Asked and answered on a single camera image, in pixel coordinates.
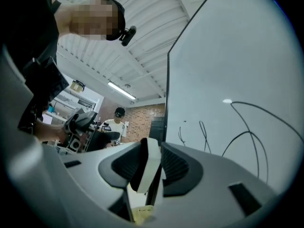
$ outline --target man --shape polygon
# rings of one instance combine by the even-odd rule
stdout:
[[[56,62],[58,39],[72,33],[94,40],[116,40],[125,29],[124,8],[115,0],[89,0],[63,5],[56,0],[1,0],[2,39],[22,72],[36,58]],[[65,137],[62,126],[37,120],[40,141]]]
[[[103,122],[100,126],[101,132],[118,132],[120,133],[119,139],[116,140],[116,143],[124,143],[125,137],[127,134],[127,127],[122,123],[124,118],[125,110],[122,107],[118,107],[114,113],[114,119],[109,119]]]

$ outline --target brick wall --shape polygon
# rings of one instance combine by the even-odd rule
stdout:
[[[126,109],[124,122],[129,122],[126,142],[140,141],[149,137],[153,117],[164,117],[165,104],[148,105]]]
[[[97,114],[96,120],[98,120],[100,117],[100,120],[98,121],[101,121],[103,123],[105,120],[113,119],[115,110],[118,107],[122,107],[122,106],[107,98],[104,98],[100,106],[99,112]]]
[[[105,98],[101,104],[97,119],[101,117],[101,122],[107,119],[113,119],[114,112],[118,107],[121,106]],[[125,108],[125,110],[126,114],[123,122],[129,122],[126,142],[135,142],[149,136],[152,118],[164,117],[165,104]]]

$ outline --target ceiling light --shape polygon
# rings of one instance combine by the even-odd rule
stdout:
[[[114,88],[115,90],[119,91],[120,93],[124,94],[126,97],[129,97],[130,99],[135,100],[134,96],[132,96],[129,93],[125,92],[123,89],[121,89],[120,87],[116,86],[115,84],[109,82],[108,85],[111,86],[112,88]]]
[[[232,103],[232,100],[230,100],[230,99],[225,99],[225,100],[223,100],[223,102],[224,102],[224,103],[231,104],[231,103]]]

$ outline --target hand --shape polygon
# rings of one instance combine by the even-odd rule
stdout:
[[[106,148],[110,148],[110,147],[113,147],[113,144],[111,143],[111,142],[109,142],[109,143],[107,143],[106,144],[106,146],[105,146]]]
[[[58,136],[58,139],[59,141],[64,144],[66,138],[67,138],[67,134],[66,132],[64,131],[63,128],[59,129],[58,132],[57,132],[57,136]]]

